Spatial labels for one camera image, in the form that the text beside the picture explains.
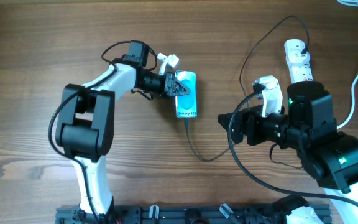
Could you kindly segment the cyan screen smartphone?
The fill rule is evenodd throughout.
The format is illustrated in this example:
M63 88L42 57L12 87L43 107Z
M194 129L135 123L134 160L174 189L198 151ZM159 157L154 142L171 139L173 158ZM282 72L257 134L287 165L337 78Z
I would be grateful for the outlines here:
M197 89L196 73L191 71L176 71L175 76L182 84L190 89L190 93L175 97L177 118L196 118L197 117Z

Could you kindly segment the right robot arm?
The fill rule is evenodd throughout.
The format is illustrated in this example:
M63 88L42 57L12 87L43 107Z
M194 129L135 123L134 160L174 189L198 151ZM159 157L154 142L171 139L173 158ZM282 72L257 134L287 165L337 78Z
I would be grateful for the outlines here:
M320 82L305 81L287 88L288 113L276 81L256 80L253 93L232 113L220 114L229 150L240 169L258 184L287 195L324 198L333 202L344 223L358 223L358 139L337 130L333 99ZM234 150L245 141L256 146L266 141L296 151L301 167L323 194L272 186L251 174Z

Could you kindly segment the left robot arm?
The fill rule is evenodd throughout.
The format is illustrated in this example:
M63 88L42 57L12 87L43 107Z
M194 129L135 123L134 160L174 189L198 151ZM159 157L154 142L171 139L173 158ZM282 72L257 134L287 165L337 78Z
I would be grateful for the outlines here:
M129 40L128 53L108 62L98 78L82 85L68 84L49 124L48 140L71 160L81 200L71 223L122 223L109 189L106 155L114 137L115 104L127 92L174 98L177 118L197 116L196 73L175 70L174 54L156 54L145 42Z

